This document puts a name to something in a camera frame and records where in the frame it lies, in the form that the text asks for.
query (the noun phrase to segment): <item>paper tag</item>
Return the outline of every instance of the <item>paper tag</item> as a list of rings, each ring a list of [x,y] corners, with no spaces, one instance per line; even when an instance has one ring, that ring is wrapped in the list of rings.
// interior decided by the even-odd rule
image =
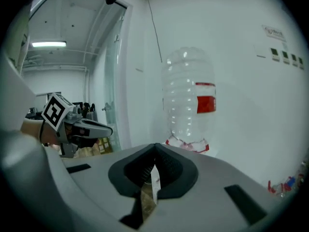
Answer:
[[[161,189],[161,184],[160,184],[160,175],[159,171],[154,165],[154,168],[151,171],[151,184],[153,186],[153,198],[154,198],[154,203],[158,204],[158,192]]]

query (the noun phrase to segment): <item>plastic water bottle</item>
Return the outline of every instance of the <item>plastic water bottle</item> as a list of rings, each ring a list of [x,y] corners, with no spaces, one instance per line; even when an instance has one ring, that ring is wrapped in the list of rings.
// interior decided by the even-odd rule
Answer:
[[[210,59],[201,49],[181,48],[168,56],[162,75],[170,130],[166,143],[199,153],[209,150],[216,111]]]

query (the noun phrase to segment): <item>ceiling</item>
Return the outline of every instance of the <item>ceiling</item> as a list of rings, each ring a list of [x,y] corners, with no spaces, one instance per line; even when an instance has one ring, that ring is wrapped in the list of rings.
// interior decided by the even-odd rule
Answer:
[[[30,44],[23,70],[57,64],[87,66],[125,8],[105,0],[46,0],[29,21]],[[66,41],[64,48],[33,48],[37,41]]]

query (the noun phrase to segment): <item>ceiling light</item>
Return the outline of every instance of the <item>ceiling light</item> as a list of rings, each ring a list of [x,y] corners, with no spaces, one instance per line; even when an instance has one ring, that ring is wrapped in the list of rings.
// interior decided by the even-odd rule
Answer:
[[[45,41],[45,42],[34,42],[32,43],[33,47],[45,47],[45,46],[57,46],[65,47],[67,43],[65,41]]]

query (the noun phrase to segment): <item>glass door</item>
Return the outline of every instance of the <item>glass door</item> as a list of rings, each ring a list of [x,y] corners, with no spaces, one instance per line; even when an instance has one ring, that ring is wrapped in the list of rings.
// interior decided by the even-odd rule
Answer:
[[[121,150],[118,129],[116,124],[115,102],[114,102],[114,80],[115,80],[115,68],[117,66],[117,56],[119,49],[119,35],[122,26],[122,18],[125,15],[126,9],[121,10],[119,19],[114,25],[113,29],[109,33],[106,40],[106,57],[105,57],[105,70],[104,70],[104,90],[103,95],[105,101],[106,122],[109,127],[113,129],[113,134],[110,137],[110,142],[113,151]]]

